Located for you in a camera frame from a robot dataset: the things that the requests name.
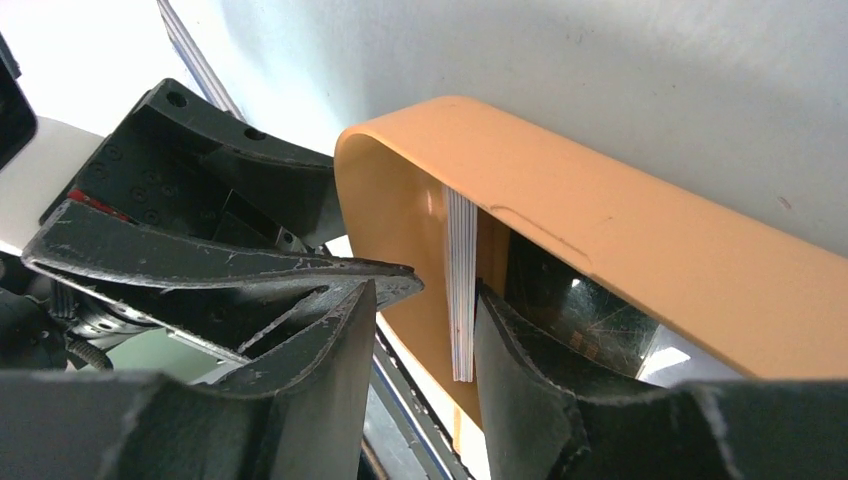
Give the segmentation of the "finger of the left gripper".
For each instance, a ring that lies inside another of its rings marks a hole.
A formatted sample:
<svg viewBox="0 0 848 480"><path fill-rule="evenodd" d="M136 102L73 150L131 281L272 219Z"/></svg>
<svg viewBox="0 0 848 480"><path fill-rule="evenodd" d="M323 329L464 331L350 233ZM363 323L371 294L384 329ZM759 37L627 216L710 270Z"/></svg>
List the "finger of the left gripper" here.
<svg viewBox="0 0 848 480"><path fill-rule="evenodd" d="M386 308L424 285L409 266L252 249L134 225L63 202L26 245L29 268L134 321L245 364L373 282Z"/></svg>
<svg viewBox="0 0 848 480"><path fill-rule="evenodd" d="M318 247L345 234L330 156L265 133L171 78L146 91L129 118L215 193L199 214L214 218L215 240Z"/></svg>

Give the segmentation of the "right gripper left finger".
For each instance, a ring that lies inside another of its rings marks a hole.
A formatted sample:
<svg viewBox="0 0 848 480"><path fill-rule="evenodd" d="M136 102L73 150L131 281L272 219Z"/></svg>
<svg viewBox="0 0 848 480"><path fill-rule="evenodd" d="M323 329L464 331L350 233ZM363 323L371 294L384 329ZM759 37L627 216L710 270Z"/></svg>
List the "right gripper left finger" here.
<svg viewBox="0 0 848 480"><path fill-rule="evenodd" d="M212 385L153 371L6 371L5 479L353 479L373 282Z"/></svg>

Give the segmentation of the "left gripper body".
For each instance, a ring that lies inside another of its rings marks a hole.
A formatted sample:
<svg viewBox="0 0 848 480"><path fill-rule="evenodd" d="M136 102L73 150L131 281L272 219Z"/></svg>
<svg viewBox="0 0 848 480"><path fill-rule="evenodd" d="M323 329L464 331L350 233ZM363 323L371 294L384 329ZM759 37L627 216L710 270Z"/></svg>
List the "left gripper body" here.
<svg viewBox="0 0 848 480"><path fill-rule="evenodd" d="M137 103L46 212L74 200L179 235L298 251L292 233L200 166L197 139L161 111Z"/></svg>

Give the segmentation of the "tan oval tray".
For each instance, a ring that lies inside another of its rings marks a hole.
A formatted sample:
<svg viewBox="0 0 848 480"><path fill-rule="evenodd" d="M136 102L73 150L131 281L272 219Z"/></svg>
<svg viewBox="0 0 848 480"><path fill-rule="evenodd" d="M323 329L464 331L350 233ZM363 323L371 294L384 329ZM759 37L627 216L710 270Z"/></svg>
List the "tan oval tray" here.
<svg viewBox="0 0 848 480"><path fill-rule="evenodd" d="M334 174L354 255L424 283L385 320L482 431L475 342L473 381L452 375L444 185L477 207L476 307L487 286L581 356L657 387L847 385L844 257L478 100L346 129Z"/></svg>

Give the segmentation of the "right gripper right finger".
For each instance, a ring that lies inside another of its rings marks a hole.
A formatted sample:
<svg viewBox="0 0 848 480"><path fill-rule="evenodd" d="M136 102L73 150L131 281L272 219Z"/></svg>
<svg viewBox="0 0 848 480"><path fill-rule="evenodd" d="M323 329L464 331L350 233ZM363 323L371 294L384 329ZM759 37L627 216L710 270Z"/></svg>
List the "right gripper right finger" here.
<svg viewBox="0 0 848 480"><path fill-rule="evenodd" d="M843 479L843 381L670 388L581 356L478 290L477 387L495 479Z"/></svg>

